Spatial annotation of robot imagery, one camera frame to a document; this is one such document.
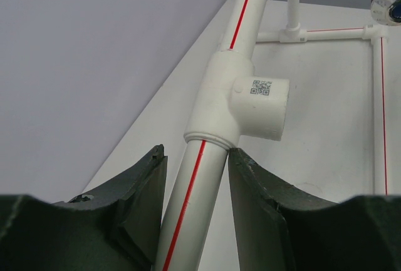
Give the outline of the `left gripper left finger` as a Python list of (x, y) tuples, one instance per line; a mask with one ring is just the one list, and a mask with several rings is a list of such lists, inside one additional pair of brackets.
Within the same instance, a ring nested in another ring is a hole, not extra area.
[(157, 145), (136, 164), (68, 202), (1, 196), (2, 270), (150, 270), (167, 160)]

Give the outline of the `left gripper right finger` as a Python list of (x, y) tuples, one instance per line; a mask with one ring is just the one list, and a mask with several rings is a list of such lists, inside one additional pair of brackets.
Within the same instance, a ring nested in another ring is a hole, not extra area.
[(229, 152), (241, 270), (399, 270), (400, 197), (330, 202)]

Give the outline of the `white PVC pipe frame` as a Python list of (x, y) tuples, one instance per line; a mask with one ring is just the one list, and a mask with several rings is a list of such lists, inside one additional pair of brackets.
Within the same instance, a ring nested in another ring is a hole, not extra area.
[[(189, 118), (187, 144), (162, 222), (155, 270), (197, 270), (228, 151), (242, 135), (280, 140), (289, 81), (258, 78), (251, 61), (267, 0), (236, 0)], [(299, 36), (299, 0), (288, 0), (280, 39)]]

